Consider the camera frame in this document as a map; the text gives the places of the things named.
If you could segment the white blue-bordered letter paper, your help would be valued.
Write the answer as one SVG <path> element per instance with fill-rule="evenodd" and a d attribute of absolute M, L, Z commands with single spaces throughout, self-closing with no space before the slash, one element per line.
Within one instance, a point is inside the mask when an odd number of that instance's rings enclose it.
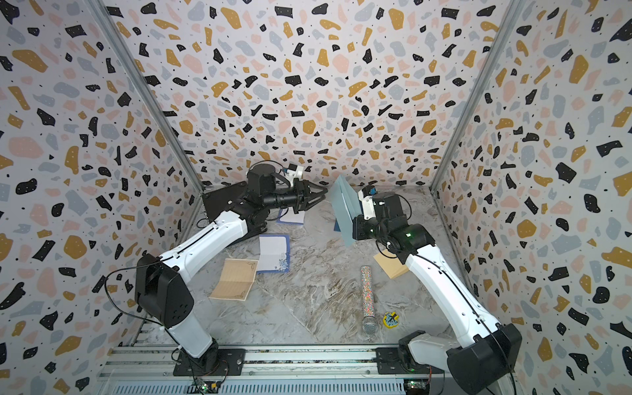
<path fill-rule="evenodd" d="M 260 235 L 258 273 L 287 273 L 290 270 L 288 235 Z"/>

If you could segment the yellow envelope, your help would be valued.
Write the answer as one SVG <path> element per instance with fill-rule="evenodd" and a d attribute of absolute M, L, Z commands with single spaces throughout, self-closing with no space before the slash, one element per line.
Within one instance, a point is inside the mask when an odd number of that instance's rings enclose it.
<path fill-rule="evenodd" d="M 387 255 L 386 252 L 378 252 L 374 256 L 374 260 L 390 279 L 395 279 L 409 272 L 408 267 L 402 264 L 396 256 Z"/>

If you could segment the beige letter paper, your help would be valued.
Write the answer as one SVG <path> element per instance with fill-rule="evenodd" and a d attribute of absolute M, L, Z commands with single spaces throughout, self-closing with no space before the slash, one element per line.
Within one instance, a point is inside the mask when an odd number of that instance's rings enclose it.
<path fill-rule="evenodd" d="M 219 283 L 209 298 L 223 301 L 246 301 L 254 284 L 258 260 L 227 258 Z"/>

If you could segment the light blue envelope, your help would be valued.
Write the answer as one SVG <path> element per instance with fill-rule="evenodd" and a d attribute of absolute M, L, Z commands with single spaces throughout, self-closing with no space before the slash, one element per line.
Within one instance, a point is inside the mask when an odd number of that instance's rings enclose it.
<path fill-rule="evenodd" d="M 355 243 L 353 238 L 353 219 L 362 214 L 357 192 L 344 176 L 339 176 L 329 192 L 329 201 L 336 217 L 345 246 Z"/>

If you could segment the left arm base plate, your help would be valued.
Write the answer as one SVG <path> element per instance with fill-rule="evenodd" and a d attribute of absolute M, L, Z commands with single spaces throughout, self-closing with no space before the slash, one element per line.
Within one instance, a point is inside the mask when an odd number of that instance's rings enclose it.
<path fill-rule="evenodd" d="M 246 350 L 242 348 L 213 348 L 194 358 L 181 350 L 176 360 L 175 377 L 240 376 Z"/>

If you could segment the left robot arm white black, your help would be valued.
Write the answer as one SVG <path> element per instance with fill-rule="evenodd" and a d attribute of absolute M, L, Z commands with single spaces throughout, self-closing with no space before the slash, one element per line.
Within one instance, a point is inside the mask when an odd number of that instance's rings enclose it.
<path fill-rule="evenodd" d="M 137 265 L 135 301 L 196 360 L 212 359 L 217 344 L 195 317 L 189 283 L 225 248 L 261 235 L 271 210 L 309 211 L 324 201 L 327 188 L 304 180 L 300 166 L 278 171 L 269 163 L 252 166 L 242 182 L 203 197 L 209 223 L 179 246 Z"/>

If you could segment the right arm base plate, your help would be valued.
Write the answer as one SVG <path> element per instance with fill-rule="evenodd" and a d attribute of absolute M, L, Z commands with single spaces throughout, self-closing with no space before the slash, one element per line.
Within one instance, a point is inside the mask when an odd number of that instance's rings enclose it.
<path fill-rule="evenodd" d="M 401 352 L 399 347 L 377 347 L 375 362 L 380 375 L 430 375 L 444 373 L 440 368 L 431 365 L 421 365 L 414 362 L 407 352 Z"/>

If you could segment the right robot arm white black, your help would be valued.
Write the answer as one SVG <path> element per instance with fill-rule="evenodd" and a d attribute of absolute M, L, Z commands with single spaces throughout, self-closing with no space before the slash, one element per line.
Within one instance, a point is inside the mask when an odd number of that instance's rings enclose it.
<path fill-rule="evenodd" d="M 395 193 L 364 188 L 359 214 L 352 214 L 354 240 L 375 240 L 408 268 L 429 291 L 456 337 L 454 342 L 416 331 L 398 343 L 401 367 L 413 371 L 429 365 L 450 373 L 467 394 L 479 394 L 514 373 L 522 335 L 502 324 L 457 277 L 423 225 L 411 224 Z"/>

